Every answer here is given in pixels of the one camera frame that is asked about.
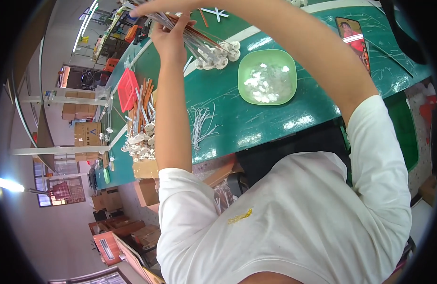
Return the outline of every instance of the white t-shirt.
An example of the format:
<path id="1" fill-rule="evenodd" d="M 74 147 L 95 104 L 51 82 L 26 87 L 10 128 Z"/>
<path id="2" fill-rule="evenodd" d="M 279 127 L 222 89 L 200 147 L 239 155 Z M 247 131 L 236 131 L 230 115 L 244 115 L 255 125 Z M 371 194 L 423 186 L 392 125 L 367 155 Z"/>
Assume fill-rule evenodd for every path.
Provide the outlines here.
<path id="1" fill-rule="evenodd" d="M 348 124 L 354 190 L 333 153 L 296 153 L 221 216 L 213 190 L 181 169 L 159 172 L 157 260 L 168 284 L 234 284 L 257 272 L 304 284 L 378 283 L 411 228 L 408 172 L 380 96 Z"/>

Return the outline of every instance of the smartphone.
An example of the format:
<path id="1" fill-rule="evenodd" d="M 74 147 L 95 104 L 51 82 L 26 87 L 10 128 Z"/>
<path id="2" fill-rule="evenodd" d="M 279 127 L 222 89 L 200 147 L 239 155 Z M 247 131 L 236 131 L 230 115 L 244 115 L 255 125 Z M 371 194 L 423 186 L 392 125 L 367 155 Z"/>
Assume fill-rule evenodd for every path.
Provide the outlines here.
<path id="1" fill-rule="evenodd" d="M 359 22 L 340 17 L 336 17 L 335 22 L 337 23 L 340 37 L 352 48 L 354 53 L 359 56 L 362 64 L 367 68 L 367 71 L 371 75 L 369 53 L 367 51 L 367 46 Z"/>

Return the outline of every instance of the orange stool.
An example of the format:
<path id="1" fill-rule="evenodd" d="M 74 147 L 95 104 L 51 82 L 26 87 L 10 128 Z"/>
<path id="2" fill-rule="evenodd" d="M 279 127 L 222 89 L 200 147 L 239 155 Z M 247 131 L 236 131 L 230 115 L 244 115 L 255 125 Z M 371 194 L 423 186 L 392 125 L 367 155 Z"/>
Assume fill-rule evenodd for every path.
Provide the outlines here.
<path id="1" fill-rule="evenodd" d="M 138 25 L 133 25 L 128 31 L 127 34 L 125 35 L 124 40 L 128 43 L 131 43 L 136 35 L 136 29 L 138 28 Z"/>
<path id="2" fill-rule="evenodd" d="M 110 58 L 106 61 L 106 66 L 103 70 L 112 72 L 114 70 L 114 67 L 116 67 L 116 64 L 119 62 L 119 59 L 117 58 Z"/>

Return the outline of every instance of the white wire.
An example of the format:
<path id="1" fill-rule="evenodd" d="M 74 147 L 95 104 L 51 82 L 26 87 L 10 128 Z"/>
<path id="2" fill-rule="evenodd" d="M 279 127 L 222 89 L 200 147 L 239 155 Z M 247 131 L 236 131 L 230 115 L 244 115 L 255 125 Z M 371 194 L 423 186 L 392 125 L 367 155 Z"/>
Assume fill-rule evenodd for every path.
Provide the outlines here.
<path id="1" fill-rule="evenodd" d="M 213 103 L 213 105 L 214 105 L 214 110 L 212 111 L 211 121 L 209 123 L 209 127 L 206 130 L 205 134 L 201 134 L 201 128 L 203 128 L 204 122 L 206 121 L 207 117 L 209 117 L 210 110 L 209 108 L 192 107 L 192 110 L 195 112 L 195 120 L 193 121 L 193 131 L 191 134 L 192 134 L 192 145 L 196 154 L 198 154 L 198 152 L 201 150 L 201 148 L 199 147 L 199 143 L 209 135 L 218 134 L 218 132 L 215 132 L 215 129 L 218 126 L 222 126 L 221 124 L 219 124 L 219 125 L 215 125 L 212 129 L 210 129 L 212 125 L 212 120 L 214 119 L 214 115 L 215 115 L 215 104 Z"/>

